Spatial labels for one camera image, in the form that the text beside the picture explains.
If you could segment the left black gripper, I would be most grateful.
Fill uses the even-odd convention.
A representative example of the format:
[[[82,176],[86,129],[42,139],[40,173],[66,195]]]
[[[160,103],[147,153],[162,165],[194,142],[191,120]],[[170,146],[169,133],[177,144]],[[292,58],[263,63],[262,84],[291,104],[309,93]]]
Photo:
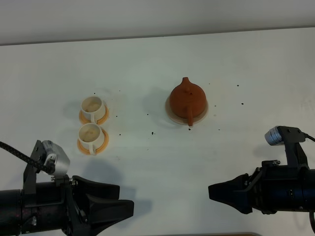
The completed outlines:
[[[21,192],[20,233],[61,229],[67,236],[96,236],[133,216],[134,202],[119,200],[120,187],[79,176],[36,182],[27,177]]]

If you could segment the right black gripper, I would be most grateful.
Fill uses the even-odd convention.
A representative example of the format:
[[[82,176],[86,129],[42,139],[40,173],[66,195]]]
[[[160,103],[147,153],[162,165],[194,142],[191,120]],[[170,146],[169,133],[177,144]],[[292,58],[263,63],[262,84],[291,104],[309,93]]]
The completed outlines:
[[[251,206],[245,182],[248,174],[233,180],[208,186],[209,198],[229,205],[241,213],[251,213],[252,208],[263,214],[278,211],[308,210],[304,197],[304,175],[308,168],[279,165],[278,160],[263,161],[257,182],[251,189]]]

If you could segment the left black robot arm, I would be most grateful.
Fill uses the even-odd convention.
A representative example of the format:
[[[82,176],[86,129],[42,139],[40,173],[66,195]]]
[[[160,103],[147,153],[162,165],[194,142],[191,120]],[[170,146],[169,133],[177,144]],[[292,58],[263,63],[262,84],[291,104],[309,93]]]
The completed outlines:
[[[0,234],[62,230],[67,236],[96,236],[133,216],[134,202],[119,198],[120,187],[79,176],[35,184],[35,193],[0,193]]]

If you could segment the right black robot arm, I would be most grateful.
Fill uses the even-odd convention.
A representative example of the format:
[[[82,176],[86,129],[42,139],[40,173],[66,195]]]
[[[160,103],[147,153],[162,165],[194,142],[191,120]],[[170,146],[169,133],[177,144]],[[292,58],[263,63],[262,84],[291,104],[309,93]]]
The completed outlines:
[[[250,176],[210,185],[209,198],[229,205],[243,214],[253,209],[263,214],[278,211],[311,212],[315,209],[315,171],[280,165],[278,160],[263,161]]]

